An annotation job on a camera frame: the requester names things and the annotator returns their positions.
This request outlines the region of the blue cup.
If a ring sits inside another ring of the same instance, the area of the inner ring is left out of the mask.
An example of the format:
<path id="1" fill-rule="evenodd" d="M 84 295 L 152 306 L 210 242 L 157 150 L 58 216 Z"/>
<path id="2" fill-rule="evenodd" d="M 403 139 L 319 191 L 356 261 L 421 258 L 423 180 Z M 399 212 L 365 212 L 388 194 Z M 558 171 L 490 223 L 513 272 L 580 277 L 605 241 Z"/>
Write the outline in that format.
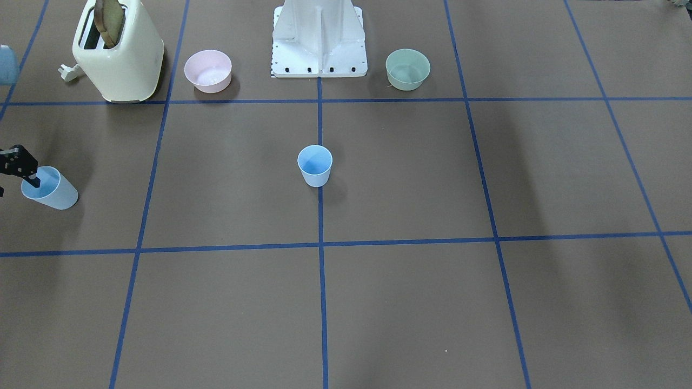
<path id="1" fill-rule="evenodd" d="M 311 187 L 323 187 L 328 182 L 333 161 L 332 153 L 321 145 L 309 145 L 297 155 L 297 167 Z"/>
<path id="2" fill-rule="evenodd" d="M 22 181 L 21 192 L 24 197 L 57 210 L 69 209 L 77 203 L 79 194 L 76 188 L 58 169 L 40 166 L 37 178 L 40 179 L 38 188 Z"/>

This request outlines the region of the white toaster plug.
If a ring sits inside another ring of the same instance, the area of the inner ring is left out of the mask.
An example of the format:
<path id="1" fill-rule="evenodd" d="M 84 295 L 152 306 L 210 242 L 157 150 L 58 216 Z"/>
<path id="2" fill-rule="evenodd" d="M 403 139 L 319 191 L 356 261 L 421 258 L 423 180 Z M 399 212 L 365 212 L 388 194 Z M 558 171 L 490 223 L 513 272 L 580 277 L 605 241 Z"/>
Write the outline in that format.
<path id="1" fill-rule="evenodd" d="M 58 72 L 60 73 L 60 77 L 64 82 L 72 82 L 75 79 L 79 79 L 79 77 L 83 75 L 83 69 L 81 66 L 79 66 L 79 64 L 74 66 L 62 64 L 59 67 Z"/>

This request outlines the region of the cream two-slot toaster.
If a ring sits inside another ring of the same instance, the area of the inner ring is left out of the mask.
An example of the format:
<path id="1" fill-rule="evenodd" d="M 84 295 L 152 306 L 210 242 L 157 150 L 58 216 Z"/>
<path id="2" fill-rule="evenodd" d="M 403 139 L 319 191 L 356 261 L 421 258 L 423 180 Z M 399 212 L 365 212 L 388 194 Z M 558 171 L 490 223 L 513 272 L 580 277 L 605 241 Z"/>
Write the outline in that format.
<path id="1" fill-rule="evenodd" d="M 124 21 L 119 42 L 106 48 L 95 25 L 95 1 L 86 2 L 72 39 L 72 55 L 102 98 L 140 103 L 156 91 L 165 44 L 141 1 L 120 1 Z"/>

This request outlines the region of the brown toast slice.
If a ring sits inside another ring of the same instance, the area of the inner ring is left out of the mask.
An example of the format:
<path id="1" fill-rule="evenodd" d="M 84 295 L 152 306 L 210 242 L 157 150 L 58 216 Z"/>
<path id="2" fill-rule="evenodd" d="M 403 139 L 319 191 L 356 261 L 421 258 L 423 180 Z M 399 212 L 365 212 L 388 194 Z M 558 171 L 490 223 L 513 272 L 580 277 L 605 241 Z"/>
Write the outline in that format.
<path id="1" fill-rule="evenodd" d="M 94 7 L 94 25 L 101 35 L 106 49 L 112 49 L 119 43 L 124 25 L 124 8 L 116 0 L 96 0 Z"/>

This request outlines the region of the pink plastic bowl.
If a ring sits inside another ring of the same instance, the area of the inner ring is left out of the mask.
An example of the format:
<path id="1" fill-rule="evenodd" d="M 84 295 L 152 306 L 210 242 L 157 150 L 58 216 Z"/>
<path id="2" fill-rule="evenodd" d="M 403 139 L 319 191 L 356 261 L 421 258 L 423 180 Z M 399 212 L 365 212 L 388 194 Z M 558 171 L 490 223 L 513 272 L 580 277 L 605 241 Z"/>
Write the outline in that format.
<path id="1" fill-rule="evenodd" d="M 184 64 L 187 80 L 203 93 L 218 93 L 232 81 L 232 61 L 225 52 L 196 52 Z"/>

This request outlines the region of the green plastic bowl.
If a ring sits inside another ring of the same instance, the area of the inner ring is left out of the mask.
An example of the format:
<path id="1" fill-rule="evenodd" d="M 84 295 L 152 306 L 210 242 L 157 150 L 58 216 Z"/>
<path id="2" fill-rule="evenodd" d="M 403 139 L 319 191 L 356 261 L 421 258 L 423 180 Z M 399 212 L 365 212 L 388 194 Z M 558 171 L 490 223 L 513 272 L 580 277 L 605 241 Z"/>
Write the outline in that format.
<path id="1" fill-rule="evenodd" d="M 385 60 L 388 82 L 401 91 L 418 89 L 431 72 L 429 59 L 414 49 L 398 49 Z"/>

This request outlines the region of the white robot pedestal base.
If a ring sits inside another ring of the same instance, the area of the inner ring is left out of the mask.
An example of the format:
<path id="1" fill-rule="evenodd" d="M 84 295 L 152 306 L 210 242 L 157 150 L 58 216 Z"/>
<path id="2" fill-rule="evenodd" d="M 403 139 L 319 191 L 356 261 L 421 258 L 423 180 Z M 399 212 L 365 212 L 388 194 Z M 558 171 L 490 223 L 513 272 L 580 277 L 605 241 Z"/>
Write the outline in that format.
<path id="1" fill-rule="evenodd" d="M 286 1 L 274 9 L 272 27 L 274 77 L 368 73 L 363 10 L 351 1 Z"/>

